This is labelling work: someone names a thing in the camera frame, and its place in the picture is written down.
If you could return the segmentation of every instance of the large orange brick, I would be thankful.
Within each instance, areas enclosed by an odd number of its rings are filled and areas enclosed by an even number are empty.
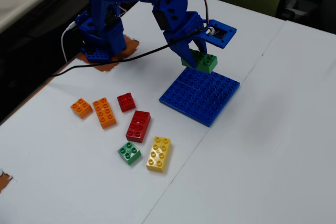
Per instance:
[[[98,120],[103,129],[116,124],[116,119],[113,115],[109,102],[106,98],[100,99],[93,103]]]

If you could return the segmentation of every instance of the robotic arm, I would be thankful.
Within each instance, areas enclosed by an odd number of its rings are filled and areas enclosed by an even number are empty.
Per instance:
[[[171,44],[170,48],[193,68],[197,63],[189,48],[191,41],[196,43],[200,52],[207,52],[206,42],[224,48],[236,32],[235,28],[216,20],[201,19],[197,12],[187,12],[187,0],[92,0],[92,16],[84,12],[76,18],[86,45],[82,50],[88,61],[109,62],[111,56],[126,48],[119,5],[131,1],[153,4],[153,15],[164,31],[167,43]]]

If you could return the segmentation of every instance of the green lego brick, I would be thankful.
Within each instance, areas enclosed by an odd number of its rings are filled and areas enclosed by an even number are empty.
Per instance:
[[[131,142],[127,142],[126,145],[118,150],[118,153],[128,165],[131,165],[138,157],[141,156],[139,149]]]
[[[190,49],[191,54],[196,61],[196,69],[205,73],[211,73],[217,65],[217,57],[214,55],[209,55],[205,52],[199,52],[193,49]],[[184,59],[182,59],[182,65],[192,68]]]

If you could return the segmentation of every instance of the black cable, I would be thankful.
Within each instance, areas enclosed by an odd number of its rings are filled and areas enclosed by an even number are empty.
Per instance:
[[[196,30],[196,31],[194,31],[194,32],[192,32],[192,33],[190,33],[190,34],[187,34],[186,36],[184,36],[184,37],[182,37],[182,38],[180,38],[180,39],[178,39],[178,40],[175,40],[175,41],[173,41],[173,42],[171,42],[171,43],[169,43],[169,44],[167,44],[167,45],[165,45],[165,46],[163,46],[163,47],[159,47],[159,48],[157,48],[157,49],[154,49],[154,50],[149,51],[149,52],[146,52],[146,53],[144,53],[144,54],[135,56],[135,57],[130,58],[130,59],[125,59],[125,60],[115,60],[115,61],[111,61],[111,62],[99,63],[99,64],[91,64],[91,65],[73,66],[73,67],[71,67],[71,68],[69,68],[69,69],[63,71],[62,73],[57,73],[57,74],[54,74],[54,75],[52,75],[52,76],[50,76],[50,77],[61,76],[62,74],[64,74],[64,73],[70,71],[71,69],[75,69],[75,68],[98,67],[98,66],[104,66],[104,65],[114,64],[114,63],[121,63],[121,62],[128,62],[128,61],[136,60],[136,59],[142,58],[142,57],[144,57],[144,56],[153,54],[153,53],[155,53],[155,52],[161,51],[161,50],[163,50],[163,49],[165,49],[165,48],[167,48],[167,47],[170,47],[170,46],[172,46],[172,45],[176,45],[176,43],[178,43],[178,42],[180,42],[180,41],[182,41],[182,40],[184,40],[184,39],[186,39],[186,38],[189,38],[189,37],[191,37],[191,36],[193,36],[193,35],[195,35],[195,34],[197,34],[197,33],[200,33],[200,32],[202,32],[202,31],[204,31],[204,30],[206,30],[206,29],[209,29],[209,28],[208,28],[208,27],[201,28],[201,29]]]

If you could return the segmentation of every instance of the orange lego brick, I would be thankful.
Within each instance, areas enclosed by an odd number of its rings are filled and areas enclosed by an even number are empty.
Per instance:
[[[113,112],[110,108],[109,102],[106,98],[100,99],[93,103],[96,110],[99,122],[103,129],[116,124],[116,119],[114,118]]]
[[[91,105],[82,98],[74,103],[71,108],[80,118],[84,118],[92,111]]]

